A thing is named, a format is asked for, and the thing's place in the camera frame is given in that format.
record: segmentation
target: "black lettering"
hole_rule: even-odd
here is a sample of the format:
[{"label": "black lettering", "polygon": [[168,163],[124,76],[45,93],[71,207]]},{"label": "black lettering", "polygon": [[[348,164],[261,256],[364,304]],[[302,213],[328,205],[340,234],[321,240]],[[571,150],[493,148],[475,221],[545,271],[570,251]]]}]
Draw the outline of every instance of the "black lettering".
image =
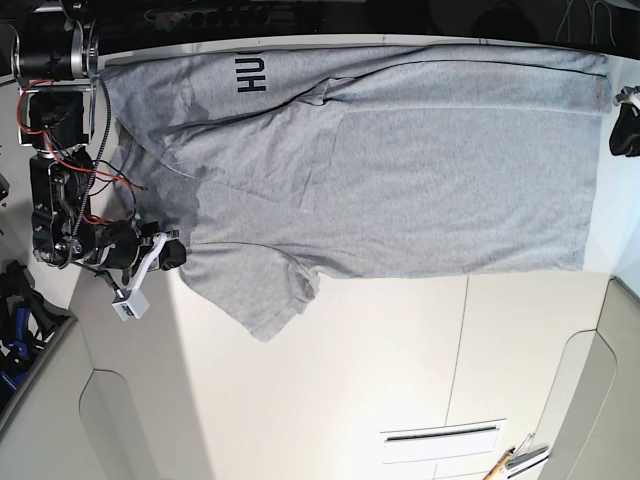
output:
[{"label": "black lettering", "polygon": [[253,68],[236,68],[236,73],[259,73],[264,70],[264,61],[261,58],[236,58],[236,65],[243,63],[255,63],[257,66]]},{"label": "black lettering", "polygon": [[267,87],[266,85],[256,85],[256,82],[262,82],[265,81],[267,79],[267,77],[265,77],[264,75],[256,75],[256,76],[252,76],[252,77],[238,77],[238,84],[242,83],[242,82],[247,82],[248,86],[246,87],[238,87],[238,92],[239,93],[243,93],[243,92],[264,92]]}]

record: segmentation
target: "black cable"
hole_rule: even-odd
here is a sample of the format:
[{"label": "black cable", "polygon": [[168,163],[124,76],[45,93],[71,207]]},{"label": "black cable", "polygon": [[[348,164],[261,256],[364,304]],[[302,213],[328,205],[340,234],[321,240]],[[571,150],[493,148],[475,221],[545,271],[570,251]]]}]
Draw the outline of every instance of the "black cable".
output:
[{"label": "black cable", "polygon": [[105,184],[102,187],[100,187],[100,189],[97,192],[90,193],[89,194],[90,197],[95,197],[96,195],[100,195],[102,192],[104,192],[107,189],[107,187],[109,187],[109,185],[111,185],[112,183],[115,183],[113,180],[103,180],[103,181],[105,182]]},{"label": "black cable", "polygon": [[[80,165],[75,158],[73,157],[73,155],[69,154],[66,149],[62,146],[62,144],[55,138],[55,136],[49,132],[49,138],[53,140],[53,143],[55,143],[56,145],[56,150],[58,151],[58,153],[60,153],[66,162],[74,164],[76,167],[80,167],[82,168],[82,165]],[[95,177],[93,177],[93,181],[91,179],[90,174],[89,175],[89,189],[92,189],[94,184],[96,183],[96,180],[100,180],[101,182],[107,182],[108,180],[104,180],[102,178],[100,178],[98,175],[96,175]]]},{"label": "black cable", "polygon": [[49,143],[51,143],[55,147],[57,153],[62,155],[62,157],[66,161],[69,161],[69,163],[73,162],[73,163],[76,164],[75,166],[77,166],[77,167],[80,166],[80,165],[77,164],[75,159],[71,155],[69,155],[67,150],[62,146],[62,144],[58,141],[58,139],[55,137],[55,135],[53,133],[51,133],[51,131],[49,129],[47,129],[47,135],[49,136]]},{"label": "black cable", "polygon": [[[100,159],[102,158],[102,154],[104,153],[104,149],[107,146],[107,138],[109,137],[109,130],[111,129],[111,99],[109,98],[109,91],[107,90],[107,84],[104,83],[104,79],[102,77],[98,77],[98,82],[100,83],[100,88],[102,89],[102,93],[104,94],[104,101],[107,107],[107,124],[104,127],[104,135],[102,136],[102,142],[100,142],[100,148],[98,149],[98,155],[96,155],[96,159],[93,162],[93,170],[91,171],[91,177],[89,178],[89,182],[84,189],[84,193],[82,194],[82,203],[80,204],[80,215],[76,219],[75,225],[73,226],[73,230],[71,231],[71,237],[69,238],[69,244],[71,245],[78,235],[78,230],[80,229],[80,224],[82,223],[82,217],[84,215],[85,208],[87,208],[87,202],[89,201],[89,191],[91,187],[95,183],[95,177],[98,174],[98,166],[100,165]],[[71,262],[71,252],[72,248],[69,248],[69,254],[67,255],[66,261],[60,265],[58,268],[63,269]]]},{"label": "black cable", "polygon": [[120,290],[120,287],[118,286],[116,281],[111,276],[111,273],[109,273],[107,270],[100,270],[100,269],[92,268],[92,267],[90,267],[88,265],[85,265],[84,263],[80,263],[80,262],[76,262],[76,261],[73,261],[71,263],[76,265],[76,266],[78,266],[78,267],[80,267],[80,268],[84,268],[85,270],[88,270],[91,273],[93,273],[96,277],[100,277],[101,279],[103,279],[107,283],[107,285],[109,285],[109,287],[111,287],[113,289],[114,292],[117,292],[118,290]]},{"label": "black cable", "polygon": [[138,199],[136,198],[136,194],[133,191],[133,189],[134,189],[133,183],[131,182],[131,180],[129,180],[129,177],[127,177],[122,172],[122,170],[114,167],[112,163],[107,162],[106,160],[100,160],[100,163],[104,163],[105,165],[107,165],[114,172],[116,172],[118,175],[120,175],[124,179],[125,182],[127,182],[129,184],[129,187],[127,188],[127,190],[129,190],[129,192],[131,192],[131,198],[133,199],[133,217],[135,217],[136,213],[138,213]]}]

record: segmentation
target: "blue object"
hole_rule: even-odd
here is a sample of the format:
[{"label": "blue object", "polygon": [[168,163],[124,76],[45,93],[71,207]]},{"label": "blue object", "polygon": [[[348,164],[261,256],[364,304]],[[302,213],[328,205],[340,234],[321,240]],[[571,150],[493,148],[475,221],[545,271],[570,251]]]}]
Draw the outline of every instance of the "blue object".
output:
[{"label": "blue object", "polygon": [[8,373],[0,372],[0,376],[2,376],[2,380],[4,380],[4,383],[9,385],[9,388],[11,390],[13,390],[15,392],[18,389],[19,382],[15,381],[13,378],[11,378]]},{"label": "blue object", "polygon": [[16,340],[12,342],[9,347],[16,347],[18,349],[18,357],[27,358],[29,356],[29,349],[24,343],[24,336],[29,328],[29,317],[31,316],[31,310],[27,307],[20,307],[16,312]]}]

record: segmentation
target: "red wire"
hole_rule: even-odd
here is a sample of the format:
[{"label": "red wire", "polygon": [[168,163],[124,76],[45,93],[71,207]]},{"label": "red wire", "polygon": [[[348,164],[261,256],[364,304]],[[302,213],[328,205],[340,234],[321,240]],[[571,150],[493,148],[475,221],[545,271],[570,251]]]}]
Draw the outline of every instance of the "red wire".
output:
[{"label": "red wire", "polygon": [[[51,79],[43,79],[43,80],[34,80],[33,82],[29,83],[25,89],[22,91],[22,93],[20,94],[20,97],[18,98],[18,104],[16,105],[16,122],[18,124],[18,128],[20,128],[20,130],[22,130],[24,133],[28,134],[28,135],[42,135],[43,139],[44,139],[44,144],[47,148],[47,150],[49,151],[49,153],[53,156],[54,160],[56,162],[58,162],[59,164],[67,167],[69,170],[74,170],[76,172],[84,172],[84,173],[91,173],[93,170],[90,170],[88,168],[81,168],[81,167],[76,167],[75,165],[71,165],[70,163],[65,162],[64,160],[62,160],[60,157],[58,157],[58,155],[56,155],[55,151],[53,150],[53,147],[51,146],[51,142],[49,142],[49,137],[47,136],[47,132],[45,130],[31,130],[27,127],[25,127],[22,122],[20,122],[20,105],[22,104],[22,99],[24,98],[24,95],[35,85],[38,85],[40,83],[44,83],[44,82],[51,82],[53,83],[54,81]],[[107,178],[111,178],[115,181],[118,181],[120,183],[122,183],[125,187],[131,189],[132,187],[136,187],[139,188],[140,190],[146,190],[144,187],[141,187],[139,185],[136,185],[133,182],[128,182],[127,180],[125,180],[122,177],[119,177],[117,175],[111,175],[110,173],[107,172],[103,172],[101,170],[96,170],[96,174],[97,175],[102,175],[105,176]],[[130,220],[131,218],[133,218],[133,216],[135,215],[135,212],[132,212],[130,215],[127,216],[126,221]],[[82,219],[84,220],[84,222],[89,223],[91,225],[104,225],[107,223],[111,223],[107,220],[104,220],[96,215],[83,215]]]},{"label": "red wire", "polygon": [[[61,165],[64,165],[65,167],[67,167],[70,170],[75,170],[76,172],[84,172],[84,173],[91,173],[93,170],[89,169],[89,168],[81,168],[81,167],[76,167],[75,165],[71,165],[70,163],[65,162],[64,160],[62,160],[60,157],[58,157],[58,155],[56,155],[56,153],[53,151],[53,148],[51,146],[51,143],[49,142],[49,138],[47,137],[47,134],[45,132],[42,132],[42,136],[44,138],[44,143],[45,146],[47,147],[47,150],[49,151],[49,153],[51,155],[53,155],[53,158],[56,162],[58,162]],[[102,175],[104,177],[108,177],[111,178],[113,180],[116,180],[120,183],[122,183],[125,187],[127,188],[131,188],[131,187],[136,187],[139,188],[141,190],[144,189],[144,187],[140,187],[139,185],[136,185],[134,183],[129,183],[127,182],[124,178],[119,177],[117,175],[111,175],[110,173],[107,172],[103,172],[101,170],[96,171],[96,173],[98,175]]]}]

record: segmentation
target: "gray fabric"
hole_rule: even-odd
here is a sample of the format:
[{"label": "gray fabric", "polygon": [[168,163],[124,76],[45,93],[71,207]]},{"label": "gray fabric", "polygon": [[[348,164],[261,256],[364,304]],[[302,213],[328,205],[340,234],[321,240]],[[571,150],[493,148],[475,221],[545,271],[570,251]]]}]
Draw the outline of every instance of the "gray fabric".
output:
[{"label": "gray fabric", "polygon": [[128,131],[116,160],[151,187],[141,211],[181,230],[186,283],[268,340],[318,272],[581,268],[606,69],[566,50],[436,46],[209,54],[106,76]]}]

